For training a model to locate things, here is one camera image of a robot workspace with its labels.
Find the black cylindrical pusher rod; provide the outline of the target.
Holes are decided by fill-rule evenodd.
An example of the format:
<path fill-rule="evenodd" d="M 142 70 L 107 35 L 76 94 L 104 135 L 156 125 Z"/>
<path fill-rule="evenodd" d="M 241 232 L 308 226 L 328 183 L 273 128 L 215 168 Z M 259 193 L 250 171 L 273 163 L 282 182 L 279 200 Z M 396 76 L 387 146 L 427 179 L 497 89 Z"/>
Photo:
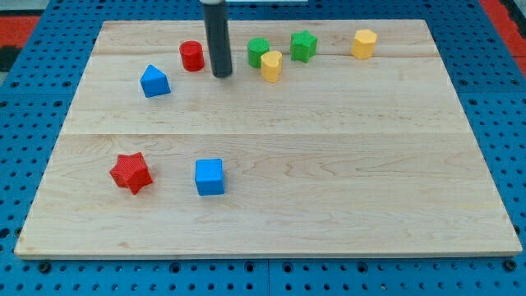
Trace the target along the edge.
<path fill-rule="evenodd" d="M 202 7 L 212 73 L 226 78 L 233 73 L 226 2 L 202 0 Z"/>

